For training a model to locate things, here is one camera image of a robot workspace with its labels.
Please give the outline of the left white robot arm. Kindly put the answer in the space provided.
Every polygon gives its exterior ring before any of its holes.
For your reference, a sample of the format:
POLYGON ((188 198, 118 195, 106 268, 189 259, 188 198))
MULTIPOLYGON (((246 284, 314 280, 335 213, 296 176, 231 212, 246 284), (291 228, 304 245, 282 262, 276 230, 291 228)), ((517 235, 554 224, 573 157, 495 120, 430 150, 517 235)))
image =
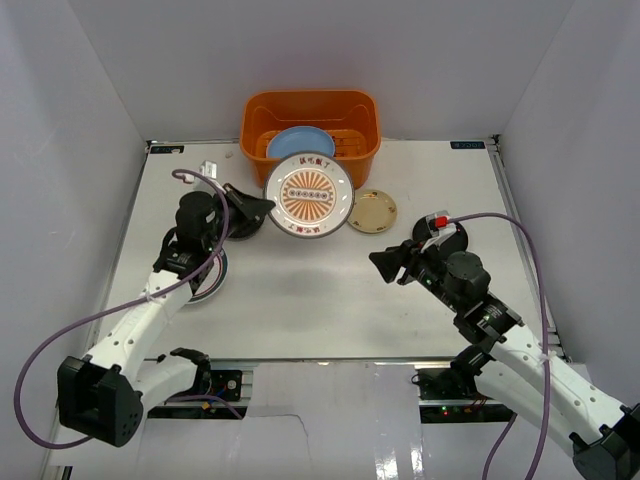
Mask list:
POLYGON ((215 193, 183 195, 175 225, 164 236, 139 302, 82 358, 66 358, 57 371, 62 426, 115 447, 136 433, 146 411, 174 395, 205 396, 211 387, 209 357, 178 347, 146 373, 147 355, 176 313, 209 275, 224 240, 260 225, 271 200, 229 184, 215 193))

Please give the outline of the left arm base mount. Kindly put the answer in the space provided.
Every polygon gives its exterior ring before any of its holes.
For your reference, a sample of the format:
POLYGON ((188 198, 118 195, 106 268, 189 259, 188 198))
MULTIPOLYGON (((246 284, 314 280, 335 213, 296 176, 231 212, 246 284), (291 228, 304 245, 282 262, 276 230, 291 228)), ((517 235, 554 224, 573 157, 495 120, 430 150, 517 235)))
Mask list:
POLYGON ((243 372, 237 369, 204 370, 183 369, 172 373, 147 394, 147 408, 151 409, 170 402, 206 400, 217 397, 226 402, 241 399, 243 372))

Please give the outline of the black plate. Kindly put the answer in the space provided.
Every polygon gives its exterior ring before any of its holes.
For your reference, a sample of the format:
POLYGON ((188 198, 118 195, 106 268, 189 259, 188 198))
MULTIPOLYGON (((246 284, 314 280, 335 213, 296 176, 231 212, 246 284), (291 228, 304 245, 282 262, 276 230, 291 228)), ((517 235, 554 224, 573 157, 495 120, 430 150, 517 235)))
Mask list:
POLYGON ((243 225, 231 225, 229 217, 229 227, 227 238, 232 240, 245 240, 255 235, 261 228, 264 218, 260 218, 256 223, 245 223, 243 225))
MULTIPOLYGON (((427 217, 420 218, 413 226, 411 238, 413 241, 424 244, 435 237, 429 227, 430 220, 427 217)), ((446 260, 451 254, 466 251, 469 244, 467 231, 459 224, 455 224, 455 232, 436 243, 439 255, 446 260)))

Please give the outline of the green rimmed white plate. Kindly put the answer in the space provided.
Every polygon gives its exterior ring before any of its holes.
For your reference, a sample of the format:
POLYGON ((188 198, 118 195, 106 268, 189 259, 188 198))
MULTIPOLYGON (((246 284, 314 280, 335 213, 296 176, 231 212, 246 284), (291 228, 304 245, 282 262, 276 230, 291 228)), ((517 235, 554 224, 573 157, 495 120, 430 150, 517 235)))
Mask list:
POLYGON ((216 292, 218 292, 227 277, 229 269, 228 256, 224 249, 221 249, 219 254, 215 257, 211 263, 211 269, 207 276, 200 284, 196 293, 187 302, 188 305, 194 305, 209 299, 216 292))

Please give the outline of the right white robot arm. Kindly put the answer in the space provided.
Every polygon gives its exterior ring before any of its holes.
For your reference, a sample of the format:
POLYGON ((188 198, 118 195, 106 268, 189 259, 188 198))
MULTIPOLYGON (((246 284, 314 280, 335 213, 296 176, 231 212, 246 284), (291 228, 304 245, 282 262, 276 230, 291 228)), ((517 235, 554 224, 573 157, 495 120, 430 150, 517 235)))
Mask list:
POLYGON ((452 361, 451 384, 461 397, 480 393, 539 426, 567 450, 585 479, 632 479, 639 472, 639 408, 586 380, 543 343, 489 290, 480 258, 458 251, 443 259, 405 241, 369 256, 387 283, 417 282, 455 315, 469 345, 452 361))

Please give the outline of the sunburst pattern plate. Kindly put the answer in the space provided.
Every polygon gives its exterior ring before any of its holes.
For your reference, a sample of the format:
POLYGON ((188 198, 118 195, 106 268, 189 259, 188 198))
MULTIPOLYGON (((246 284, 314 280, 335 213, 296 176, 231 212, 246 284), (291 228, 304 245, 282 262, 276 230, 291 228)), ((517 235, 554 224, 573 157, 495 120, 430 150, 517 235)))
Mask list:
POLYGON ((280 160, 263 185, 263 197, 275 203, 269 217, 285 233, 316 239, 339 230, 354 206, 350 174, 334 158, 299 152, 280 160))

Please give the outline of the blue plate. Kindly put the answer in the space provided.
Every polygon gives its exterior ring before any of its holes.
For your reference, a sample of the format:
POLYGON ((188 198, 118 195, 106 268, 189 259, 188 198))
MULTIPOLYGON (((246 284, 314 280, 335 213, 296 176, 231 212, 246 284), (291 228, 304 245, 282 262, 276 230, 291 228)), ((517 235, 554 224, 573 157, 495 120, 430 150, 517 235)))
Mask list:
POLYGON ((284 158, 300 152, 316 152, 327 156, 335 154, 331 135, 313 126, 295 126, 277 133, 268 143, 268 158, 284 158))

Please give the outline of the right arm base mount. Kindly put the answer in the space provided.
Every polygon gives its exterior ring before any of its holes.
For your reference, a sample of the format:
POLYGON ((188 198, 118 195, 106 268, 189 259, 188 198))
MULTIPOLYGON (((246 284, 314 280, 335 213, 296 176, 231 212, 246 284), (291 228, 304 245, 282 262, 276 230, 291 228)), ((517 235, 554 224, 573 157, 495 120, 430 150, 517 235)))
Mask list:
POLYGON ((417 388, 422 424, 508 422, 512 411, 480 394, 474 380, 451 368, 418 369, 410 382, 417 388))

